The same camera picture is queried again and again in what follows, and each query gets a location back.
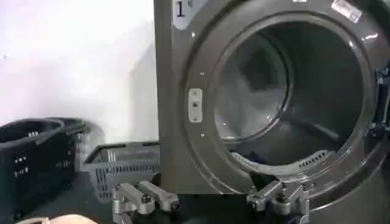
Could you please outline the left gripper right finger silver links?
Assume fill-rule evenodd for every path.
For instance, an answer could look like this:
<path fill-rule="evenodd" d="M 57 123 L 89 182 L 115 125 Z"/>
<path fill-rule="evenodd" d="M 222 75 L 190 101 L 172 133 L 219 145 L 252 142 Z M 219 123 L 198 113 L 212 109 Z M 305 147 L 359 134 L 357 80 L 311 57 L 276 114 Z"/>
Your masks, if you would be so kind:
<path fill-rule="evenodd" d="M 254 212 L 270 210 L 279 217 L 290 216 L 290 223 L 310 222 L 310 190 L 304 184 L 272 181 L 259 191 L 248 194 L 246 203 Z"/>

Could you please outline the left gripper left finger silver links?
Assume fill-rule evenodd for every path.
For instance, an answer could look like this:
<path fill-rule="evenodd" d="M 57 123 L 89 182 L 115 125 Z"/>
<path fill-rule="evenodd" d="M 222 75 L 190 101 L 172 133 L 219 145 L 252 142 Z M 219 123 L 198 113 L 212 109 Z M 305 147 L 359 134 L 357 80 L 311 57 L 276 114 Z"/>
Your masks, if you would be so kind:
<path fill-rule="evenodd" d="M 159 208 L 174 213 L 180 208 L 177 194 L 159 188 L 150 181 L 133 185 L 121 183 L 112 190 L 112 220 L 114 223 L 134 223 L 134 215 L 149 216 Z"/>

